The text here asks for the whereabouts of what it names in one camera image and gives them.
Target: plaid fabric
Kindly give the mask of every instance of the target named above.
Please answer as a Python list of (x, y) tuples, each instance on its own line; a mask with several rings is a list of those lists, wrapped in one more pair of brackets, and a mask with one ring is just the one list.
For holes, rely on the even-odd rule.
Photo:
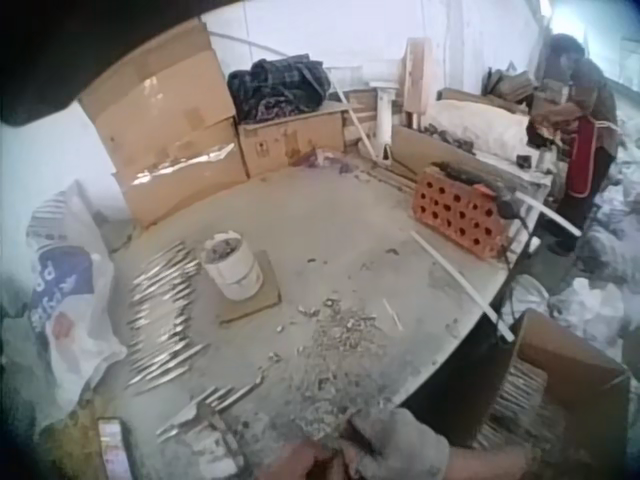
[(259, 60), (251, 70), (229, 75), (227, 86), (240, 123), (262, 123), (314, 112), (324, 102), (331, 82), (322, 62), (309, 55)]

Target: white wall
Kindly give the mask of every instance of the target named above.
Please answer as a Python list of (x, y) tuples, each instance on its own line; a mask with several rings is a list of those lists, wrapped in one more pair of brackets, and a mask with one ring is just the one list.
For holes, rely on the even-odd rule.
[[(389, 68), (410, 36), (431, 37), (437, 71), (433, 89), (445, 85), (478, 92), (488, 67), (513, 61), (525, 69), (538, 38), (526, 0), (247, 0), (203, 18), (209, 29), (287, 53), (309, 53), (343, 87), (362, 86), (362, 66)], [(256, 48), (213, 39), (225, 73), (273, 58)], [(31, 211), (80, 178), (96, 207), (111, 217), (128, 215), (111, 178), (113, 167), (82, 109), (66, 110), (22, 128), (2, 126), (2, 259), (0, 269), (30, 288), (24, 236)]]
[(585, 32), (593, 61), (620, 81), (620, 41), (640, 41), (640, 7), (630, 0), (557, 0), (553, 8), (554, 32), (578, 37)]

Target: gray work glove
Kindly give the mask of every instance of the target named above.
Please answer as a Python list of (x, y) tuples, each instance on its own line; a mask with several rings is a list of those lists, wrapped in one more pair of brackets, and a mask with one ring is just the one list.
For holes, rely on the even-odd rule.
[(357, 413), (353, 426), (370, 442), (343, 442), (345, 461), (353, 478), (366, 480), (441, 480), (449, 461), (449, 443), (405, 409), (379, 414)]

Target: red brick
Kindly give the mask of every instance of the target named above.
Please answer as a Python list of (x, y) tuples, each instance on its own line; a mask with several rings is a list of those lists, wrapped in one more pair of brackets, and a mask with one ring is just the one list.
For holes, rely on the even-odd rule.
[(480, 258), (496, 257), (508, 225), (498, 216), (494, 197), (485, 186), (465, 185), (431, 168), (418, 178), (413, 214)]

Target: smartphone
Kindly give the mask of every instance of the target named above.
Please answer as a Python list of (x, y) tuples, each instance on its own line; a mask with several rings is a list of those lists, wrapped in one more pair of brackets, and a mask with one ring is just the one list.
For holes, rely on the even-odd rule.
[(123, 424), (118, 418), (99, 418), (100, 449), (109, 480), (133, 480), (124, 442)]

